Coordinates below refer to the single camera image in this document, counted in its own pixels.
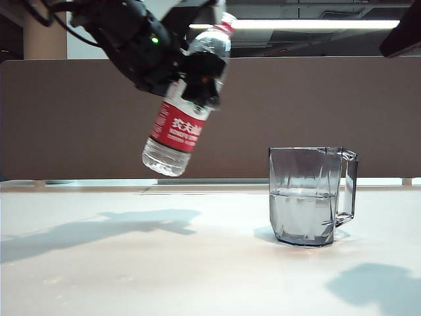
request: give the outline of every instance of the clear glass cup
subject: clear glass cup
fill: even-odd
[[[342,164],[344,208],[338,212]],[[270,148],[270,223],[280,242],[322,247],[355,212],[357,154],[341,147]]]

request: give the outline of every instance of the ceiling light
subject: ceiling light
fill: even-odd
[[[236,20],[236,30],[389,30],[398,20]],[[210,24],[191,24],[193,29],[206,29]]]

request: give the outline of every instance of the plastic water bottle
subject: plastic water bottle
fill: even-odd
[[[222,22],[200,33],[190,44],[189,53],[214,53],[228,64],[230,36],[234,32],[235,17],[224,13]],[[226,68],[216,79],[219,92],[223,86]],[[205,121],[212,111],[210,106],[199,106],[182,98],[186,83],[180,79],[168,89],[155,121],[152,133],[142,153],[145,166],[167,176],[180,176],[185,171],[201,134]]]

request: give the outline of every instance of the pitcher handle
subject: pitcher handle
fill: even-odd
[[[342,158],[347,161],[347,175],[345,178],[345,201],[342,212],[338,212],[336,217],[336,227],[349,222],[354,218],[355,213],[355,190],[357,189],[357,154],[342,149]]]

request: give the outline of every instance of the bottle cap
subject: bottle cap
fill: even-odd
[[[214,28],[217,28],[218,30],[221,30],[228,35],[232,35],[235,32],[234,28],[234,22],[237,19],[234,15],[231,15],[230,13],[224,12],[224,15],[222,17],[221,23],[214,26]]]

